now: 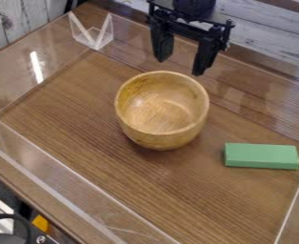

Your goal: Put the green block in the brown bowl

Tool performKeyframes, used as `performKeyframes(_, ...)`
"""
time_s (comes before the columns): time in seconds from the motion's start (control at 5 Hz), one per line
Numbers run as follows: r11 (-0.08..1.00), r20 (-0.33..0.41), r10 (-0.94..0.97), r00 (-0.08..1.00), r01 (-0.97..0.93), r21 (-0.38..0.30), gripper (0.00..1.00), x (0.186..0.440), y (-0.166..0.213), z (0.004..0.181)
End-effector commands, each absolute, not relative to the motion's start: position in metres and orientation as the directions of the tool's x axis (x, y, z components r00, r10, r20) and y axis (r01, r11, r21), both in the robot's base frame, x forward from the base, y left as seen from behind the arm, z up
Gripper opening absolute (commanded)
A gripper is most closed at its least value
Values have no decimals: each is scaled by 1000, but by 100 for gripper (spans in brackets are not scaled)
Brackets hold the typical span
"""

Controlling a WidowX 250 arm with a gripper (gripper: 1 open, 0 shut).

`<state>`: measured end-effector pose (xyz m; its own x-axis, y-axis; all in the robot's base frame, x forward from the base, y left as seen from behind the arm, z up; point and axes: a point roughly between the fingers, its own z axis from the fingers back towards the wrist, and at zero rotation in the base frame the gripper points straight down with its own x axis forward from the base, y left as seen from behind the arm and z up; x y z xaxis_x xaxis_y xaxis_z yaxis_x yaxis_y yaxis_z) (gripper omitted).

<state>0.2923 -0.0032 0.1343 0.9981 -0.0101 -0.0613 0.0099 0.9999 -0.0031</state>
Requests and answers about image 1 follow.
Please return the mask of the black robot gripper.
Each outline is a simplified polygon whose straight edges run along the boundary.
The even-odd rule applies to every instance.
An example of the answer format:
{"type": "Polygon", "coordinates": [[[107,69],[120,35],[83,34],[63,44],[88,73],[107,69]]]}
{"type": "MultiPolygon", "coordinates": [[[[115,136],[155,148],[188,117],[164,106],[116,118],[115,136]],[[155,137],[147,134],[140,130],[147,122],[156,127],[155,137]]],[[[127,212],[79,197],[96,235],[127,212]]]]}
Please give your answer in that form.
{"type": "Polygon", "coordinates": [[[147,0],[148,23],[155,58],[164,62],[173,54],[175,35],[199,43],[192,74],[212,66],[219,50],[229,46],[233,21],[215,9],[216,0],[147,0]]]}

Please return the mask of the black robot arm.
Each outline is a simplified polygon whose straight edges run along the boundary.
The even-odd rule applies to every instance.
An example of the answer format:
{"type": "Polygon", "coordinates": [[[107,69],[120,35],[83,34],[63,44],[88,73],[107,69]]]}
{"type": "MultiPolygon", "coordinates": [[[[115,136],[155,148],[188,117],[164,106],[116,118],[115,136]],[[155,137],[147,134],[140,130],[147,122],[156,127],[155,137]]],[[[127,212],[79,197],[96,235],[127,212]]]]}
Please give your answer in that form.
{"type": "Polygon", "coordinates": [[[200,76],[213,65],[219,51],[231,44],[233,21],[215,11],[216,0],[147,0],[155,58],[164,62],[175,51],[175,35],[199,43],[192,74],[200,76]]]}

